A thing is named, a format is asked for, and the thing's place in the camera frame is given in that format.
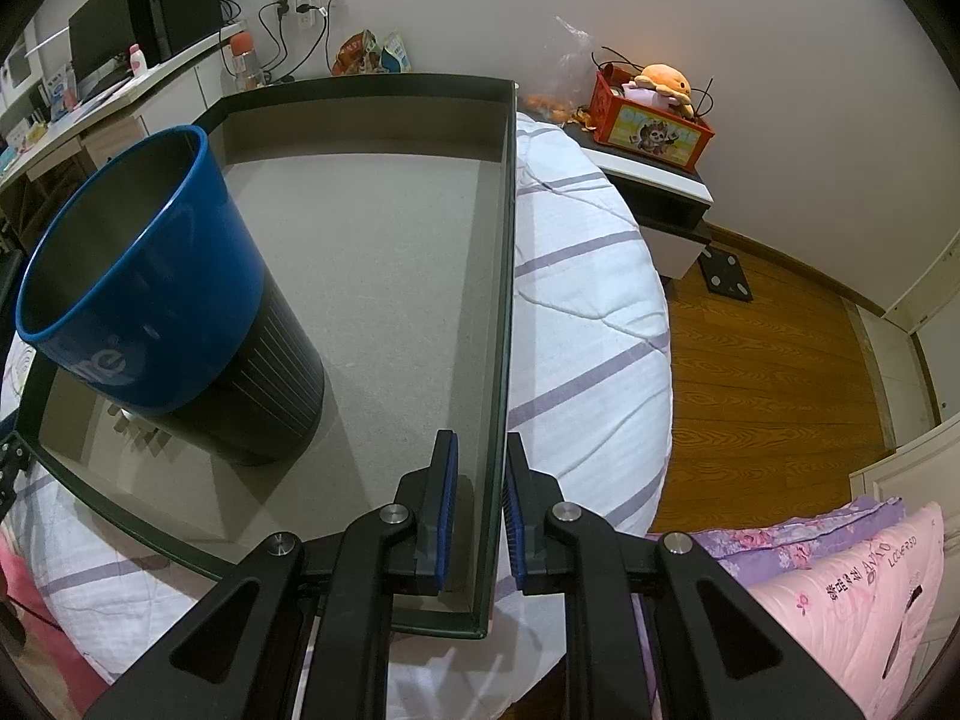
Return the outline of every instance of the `triangular cutout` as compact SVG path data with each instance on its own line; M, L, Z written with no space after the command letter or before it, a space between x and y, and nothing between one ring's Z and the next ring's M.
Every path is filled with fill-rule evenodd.
M710 630L720 650L724 670L732 680L742 680L778 665L784 654L757 630L712 581L701 580L697 592L709 619Z
M260 585L247 581L170 656L170 664L219 685L227 678Z

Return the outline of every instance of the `computer monitor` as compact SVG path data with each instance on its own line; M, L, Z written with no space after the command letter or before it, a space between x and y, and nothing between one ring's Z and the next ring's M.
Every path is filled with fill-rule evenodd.
M126 57L136 43L127 0L87 0L69 23L70 55L78 82L112 57Z

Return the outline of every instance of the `metal bolt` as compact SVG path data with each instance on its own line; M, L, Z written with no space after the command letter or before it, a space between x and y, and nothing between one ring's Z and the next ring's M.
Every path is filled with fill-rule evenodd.
M267 539L267 552L277 557L283 557L293 552L296 546L296 536L286 531L274 533Z
M569 501L560 501L560 503L554 504L551 511L560 522L576 522L580 519L580 515L584 513L583 509Z
M674 531L664 536L664 546L674 555L685 555L693 549L693 539L686 533Z
M380 510L380 519L388 525L400 525L410 516L410 509L402 503L388 503Z

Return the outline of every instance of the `blue trash can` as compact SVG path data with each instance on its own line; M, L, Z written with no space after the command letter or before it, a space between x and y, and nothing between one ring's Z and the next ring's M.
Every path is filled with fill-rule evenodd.
M27 265L16 329L112 402L240 464L289 458L323 365L277 290L200 127L104 165Z

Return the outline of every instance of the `red box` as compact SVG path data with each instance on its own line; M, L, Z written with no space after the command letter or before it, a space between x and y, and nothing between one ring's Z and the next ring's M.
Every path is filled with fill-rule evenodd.
M611 86L619 87L632 78L614 65L597 71L590 100L590 118L596 125L593 139L693 172L713 130L704 119L691 122L613 93Z

